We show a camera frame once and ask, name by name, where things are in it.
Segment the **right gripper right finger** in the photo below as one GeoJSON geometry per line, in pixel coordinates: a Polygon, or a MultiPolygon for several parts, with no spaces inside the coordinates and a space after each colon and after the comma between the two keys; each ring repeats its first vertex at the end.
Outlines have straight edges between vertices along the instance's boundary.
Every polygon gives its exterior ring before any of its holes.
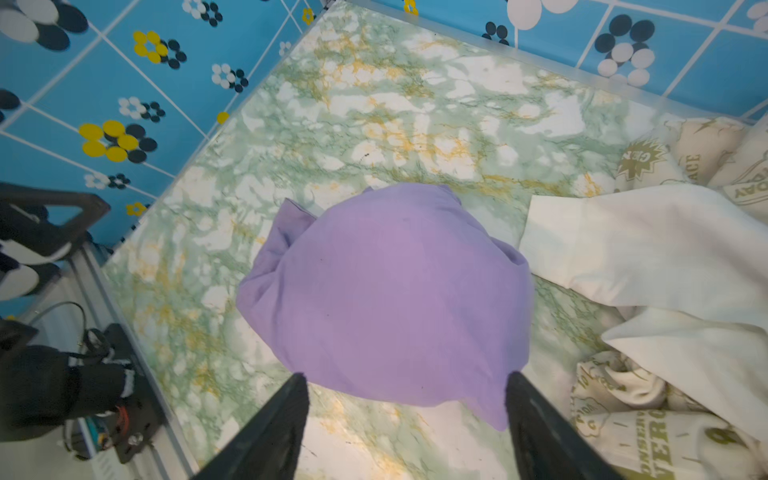
{"type": "Polygon", "coordinates": [[[622,479],[520,372],[508,377],[505,407],[520,478],[622,479]]]}

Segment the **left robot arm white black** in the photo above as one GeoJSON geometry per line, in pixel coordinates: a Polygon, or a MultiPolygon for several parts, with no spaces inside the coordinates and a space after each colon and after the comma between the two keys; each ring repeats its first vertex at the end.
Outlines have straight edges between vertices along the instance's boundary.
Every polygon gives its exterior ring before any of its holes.
{"type": "MultiPolygon", "coordinates": [[[[59,272],[58,261],[88,238],[109,205],[95,194],[1,185],[1,299],[34,295],[59,272]]],[[[1,321],[1,439],[31,440],[90,415],[120,409],[136,388],[129,360],[85,327],[84,353],[33,343],[40,315],[1,321]]]]}

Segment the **purple cloth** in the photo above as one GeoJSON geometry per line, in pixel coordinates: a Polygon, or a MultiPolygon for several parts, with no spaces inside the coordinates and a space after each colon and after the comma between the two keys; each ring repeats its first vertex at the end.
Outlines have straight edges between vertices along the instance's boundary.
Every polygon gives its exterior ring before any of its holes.
{"type": "Polygon", "coordinates": [[[286,200],[236,305],[313,383],[419,407],[461,401],[504,430],[533,300],[526,259],[448,187],[401,183],[319,216],[286,200]]]}

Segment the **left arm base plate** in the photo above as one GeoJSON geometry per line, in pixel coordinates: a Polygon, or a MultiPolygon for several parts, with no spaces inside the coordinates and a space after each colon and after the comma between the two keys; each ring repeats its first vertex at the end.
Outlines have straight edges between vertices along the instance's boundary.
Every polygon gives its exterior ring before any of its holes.
{"type": "Polygon", "coordinates": [[[86,392],[116,414],[107,422],[109,438],[120,463],[127,464],[150,444],[166,416],[123,326],[92,328],[84,344],[89,355],[86,366],[95,369],[87,376],[86,392]]]}

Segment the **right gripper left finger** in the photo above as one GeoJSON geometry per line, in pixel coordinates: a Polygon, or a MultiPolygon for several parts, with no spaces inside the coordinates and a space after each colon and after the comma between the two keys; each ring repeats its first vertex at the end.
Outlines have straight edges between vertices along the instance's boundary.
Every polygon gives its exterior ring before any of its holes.
{"type": "Polygon", "coordinates": [[[195,478],[292,480],[309,407],[307,380],[303,374],[296,373],[195,478]]]}

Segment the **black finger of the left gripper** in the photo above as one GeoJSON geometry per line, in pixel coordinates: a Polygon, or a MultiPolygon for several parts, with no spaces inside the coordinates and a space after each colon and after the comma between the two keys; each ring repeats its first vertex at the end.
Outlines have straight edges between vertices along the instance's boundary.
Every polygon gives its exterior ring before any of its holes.
{"type": "Polygon", "coordinates": [[[1,184],[1,254],[11,264],[43,265],[65,258],[111,210],[95,194],[1,184]]]}

